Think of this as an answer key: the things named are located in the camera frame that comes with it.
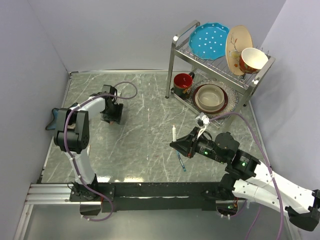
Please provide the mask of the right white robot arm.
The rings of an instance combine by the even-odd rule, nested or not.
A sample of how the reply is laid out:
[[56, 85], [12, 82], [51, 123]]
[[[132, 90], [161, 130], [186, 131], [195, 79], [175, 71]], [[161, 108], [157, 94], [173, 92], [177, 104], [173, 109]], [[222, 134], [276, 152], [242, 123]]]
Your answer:
[[212, 139], [208, 132], [198, 135], [198, 127], [169, 145], [181, 155], [200, 154], [225, 165], [218, 192], [224, 199], [247, 199], [282, 213], [296, 227], [312, 232], [320, 222], [320, 191], [300, 187], [269, 170], [256, 157], [239, 148], [230, 132]]

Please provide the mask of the white orange-tipped marker pen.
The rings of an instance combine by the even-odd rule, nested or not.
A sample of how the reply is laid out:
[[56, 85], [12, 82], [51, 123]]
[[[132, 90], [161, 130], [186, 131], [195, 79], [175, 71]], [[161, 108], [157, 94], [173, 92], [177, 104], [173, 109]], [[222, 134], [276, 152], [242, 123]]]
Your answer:
[[172, 141], [175, 142], [177, 140], [177, 136], [176, 136], [176, 127], [173, 124], [172, 125]]

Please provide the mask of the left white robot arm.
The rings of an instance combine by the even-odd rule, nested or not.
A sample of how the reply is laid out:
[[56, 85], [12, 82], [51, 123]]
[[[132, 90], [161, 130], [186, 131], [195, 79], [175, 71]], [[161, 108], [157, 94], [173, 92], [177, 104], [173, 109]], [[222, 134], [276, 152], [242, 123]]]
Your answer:
[[119, 124], [124, 105], [117, 103], [118, 91], [114, 86], [103, 85], [102, 91], [89, 97], [87, 104], [74, 103], [69, 108], [52, 110], [54, 144], [64, 152], [75, 175], [71, 192], [86, 200], [95, 200], [100, 193], [98, 180], [89, 160], [90, 119], [101, 115], [101, 120]]

